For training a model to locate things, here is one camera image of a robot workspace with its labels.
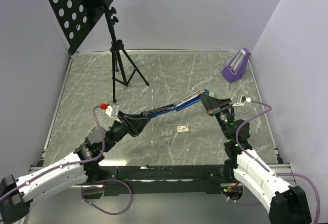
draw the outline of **tripod base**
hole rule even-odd
[[[131,76],[129,77],[129,79],[127,80],[126,76],[125,76],[125,72],[124,72],[124,67],[123,67],[123,63],[122,63],[122,59],[120,56],[120,52],[122,51],[124,53],[124,55],[127,57],[127,59],[129,60],[129,62],[132,64],[132,66],[134,67],[134,70],[131,74]],[[138,69],[138,67],[136,66],[136,64],[133,62],[133,60],[131,59],[131,57],[128,55],[128,53],[126,52],[126,50],[124,49],[124,45],[122,40],[118,40],[116,43],[112,42],[112,48],[110,49],[110,51],[112,52],[112,68],[113,68],[113,103],[116,103],[116,96],[115,96],[115,82],[121,83],[124,86],[128,86],[130,81],[132,80],[132,77],[134,76],[134,74],[137,72],[140,77],[142,78],[142,80],[145,82],[146,86],[149,86],[149,82],[145,79],[145,77],[143,76],[143,74],[140,72],[140,70]],[[121,70],[121,74],[122,74],[122,78],[123,81],[117,79],[115,77],[115,72],[118,72],[118,66]]]

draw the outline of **red connector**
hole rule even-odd
[[[108,107],[108,104],[104,104],[104,103],[102,103],[102,104],[100,105],[100,108],[101,108],[102,110],[107,109],[107,107]]]

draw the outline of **perforated metal panel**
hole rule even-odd
[[[74,54],[114,0],[49,0]]]

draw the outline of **marble tabletop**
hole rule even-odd
[[[222,69],[235,53],[163,53],[130,54],[150,83],[146,86],[136,73],[128,87],[116,84],[116,100],[122,112],[142,111],[171,104],[202,88],[215,93],[216,98],[231,98],[244,94],[259,100],[249,69],[244,77],[228,83]],[[73,56],[55,124],[49,140],[44,166],[72,152],[89,131],[96,126],[92,108],[112,101],[112,64],[110,54],[78,54]],[[132,65],[122,54],[127,78]],[[236,119],[247,119],[262,111],[256,104],[237,107]],[[103,111],[98,111],[100,124],[108,128],[113,123]],[[268,164],[277,163],[272,138],[265,117],[250,122],[249,143]],[[189,133],[178,134],[177,126],[188,125]],[[173,129],[174,135],[162,137],[161,130]],[[171,112],[152,119],[135,138],[125,136],[106,153],[101,165],[205,165],[223,164],[228,158],[226,142],[216,119],[209,117],[201,102],[180,112]]]

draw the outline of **black music stand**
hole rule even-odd
[[[113,102],[115,103],[115,81],[127,87],[135,72],[138,72],[147,86],[149,86],[149,83],[124,49],[122,40],[116,39],[114,24],[118,22],[118,19],[116,16],[112,18],[112,16],[116,14],[116,10],[113,7],[109,9],[113,1],[114,0],[49,0],[49,3],[70,45],[68,52],[71,55],[76,52],[77,48],[105,13],[108,29],[112,38],[112,47],[110,51],[112,52]],[[124,72],[120,50],[134,67],[134,71],[128,80]],[[120,68],[123,81],[115,77],[115,70],[118,71],[117,64]]]

